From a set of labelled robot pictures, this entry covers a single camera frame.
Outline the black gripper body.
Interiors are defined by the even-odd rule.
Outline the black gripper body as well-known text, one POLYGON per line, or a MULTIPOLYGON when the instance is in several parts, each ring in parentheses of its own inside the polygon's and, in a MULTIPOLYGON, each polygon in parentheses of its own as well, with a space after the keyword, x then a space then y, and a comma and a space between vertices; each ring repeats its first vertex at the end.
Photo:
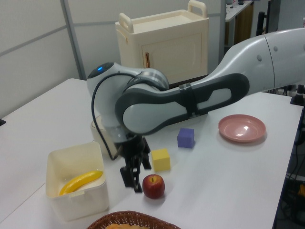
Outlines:
POLYGON ((130 138, 120 144, 118 153, 125 160, 126 169, 133 170, 143 164, 144 169, 151 169, 149 161, 150 148, 146 139, 141 135, 130 138))

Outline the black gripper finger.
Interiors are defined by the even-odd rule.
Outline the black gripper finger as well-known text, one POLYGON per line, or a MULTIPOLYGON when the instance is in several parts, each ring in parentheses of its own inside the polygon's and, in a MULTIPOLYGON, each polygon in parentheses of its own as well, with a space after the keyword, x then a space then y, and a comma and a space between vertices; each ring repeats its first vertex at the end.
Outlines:
POLYGON ((133 169, 130 167, 121 167, 120 173, 126 187, 135 187, 135 179, 133 175, 133 169))
POLYGON ((132 174, 133 174, 133 181, 134 181, 134 191, 136 193, 142 193, 142 186, 140 184, 140 163, 136 163, 133 167, 132 174))

